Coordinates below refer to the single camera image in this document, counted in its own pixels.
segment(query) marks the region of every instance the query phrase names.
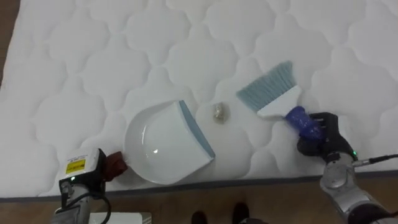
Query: blue bristles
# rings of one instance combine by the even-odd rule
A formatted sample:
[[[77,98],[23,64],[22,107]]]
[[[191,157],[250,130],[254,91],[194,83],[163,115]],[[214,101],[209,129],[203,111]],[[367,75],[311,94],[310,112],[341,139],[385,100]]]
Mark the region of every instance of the blue bristles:
[[[247,107],[257,112],[295,85],[292,62],[286,61],[239,90],[236,95]]]

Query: warning label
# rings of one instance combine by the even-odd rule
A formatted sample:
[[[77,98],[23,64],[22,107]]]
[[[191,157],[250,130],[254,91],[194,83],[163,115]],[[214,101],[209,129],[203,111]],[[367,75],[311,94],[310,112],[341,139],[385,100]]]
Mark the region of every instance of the warning label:
[[[67,174],[70,174],[71,172],[76,172],[76,171],[85,169],[85,164],[86,164],[86,160],[85,159],[82,159],[82,160],[79,160],[79,161],[70,162],[67,165]]]

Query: hand brush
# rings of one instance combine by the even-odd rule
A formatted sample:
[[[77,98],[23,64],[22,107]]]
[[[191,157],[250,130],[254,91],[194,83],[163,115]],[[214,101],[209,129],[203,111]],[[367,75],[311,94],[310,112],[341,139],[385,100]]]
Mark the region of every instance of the hand brush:
[[[301,137],[323,139],[319,123],[311,119],[303,107],[297,106],[301,92],[292,75],[292,62],[287,61],[254,80],[236,95],[261,118],[284,117]]]

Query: black shoe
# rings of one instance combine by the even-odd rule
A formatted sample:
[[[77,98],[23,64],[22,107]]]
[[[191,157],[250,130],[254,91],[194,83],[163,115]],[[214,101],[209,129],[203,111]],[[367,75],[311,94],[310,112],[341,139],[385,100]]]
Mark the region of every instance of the black shoe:
[[[249,208],[245,203],[237,203],[232,213],[232,224],[239,224],[241,221],[249,218]]]
[[[197,211],[192,215],[191,224],[207,224],[206,215],[202,211]]]

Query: quilted mattress surface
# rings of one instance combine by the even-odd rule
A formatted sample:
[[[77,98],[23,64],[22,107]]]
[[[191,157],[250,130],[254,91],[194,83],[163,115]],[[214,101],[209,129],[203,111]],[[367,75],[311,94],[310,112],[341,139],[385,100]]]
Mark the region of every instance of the quilted mattress surface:
[[[286,60],[298,104],[345,116],[359,158],[397,153],[396,0],[22,0],[0,91],[0,197],[58,195],[69,151],[122,150],[134,115],[170,100],[185,100],[216,154],[177,185],[319,175],[295,131],[235,95]],[[151,187],[132,170],[107,185]]]

